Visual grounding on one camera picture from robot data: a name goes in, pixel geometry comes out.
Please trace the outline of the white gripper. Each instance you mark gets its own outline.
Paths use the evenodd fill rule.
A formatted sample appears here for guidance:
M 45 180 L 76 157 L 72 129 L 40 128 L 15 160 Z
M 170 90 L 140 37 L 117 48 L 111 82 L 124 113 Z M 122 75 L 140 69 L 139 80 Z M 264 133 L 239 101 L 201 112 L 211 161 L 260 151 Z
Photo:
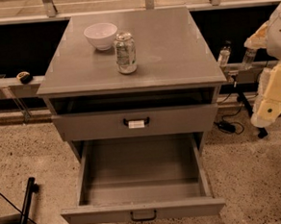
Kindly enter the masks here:
M 267 47 L 268 22 L 247 40 L 243 46 L 247 49 L 263 49 Z M 266 128 L 281 114 L 281 62 L 274 68 L 265 68 L 259 79 L 258 95 L 252 109 L 251 123 L 258 128 Z

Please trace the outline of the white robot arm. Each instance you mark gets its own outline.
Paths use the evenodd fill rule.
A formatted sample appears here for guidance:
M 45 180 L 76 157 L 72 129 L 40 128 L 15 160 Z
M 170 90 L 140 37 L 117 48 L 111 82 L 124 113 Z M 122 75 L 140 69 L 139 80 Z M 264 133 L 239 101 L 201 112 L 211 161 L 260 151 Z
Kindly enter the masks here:
M 258 95 L 252 109 L 251 123 L 266 128 L 281 114 L 281 2 L 269 20 L 243 44 L 250 49 L 267 49 L 279 62 L 274 68 L 265 68 L 259 79 Z

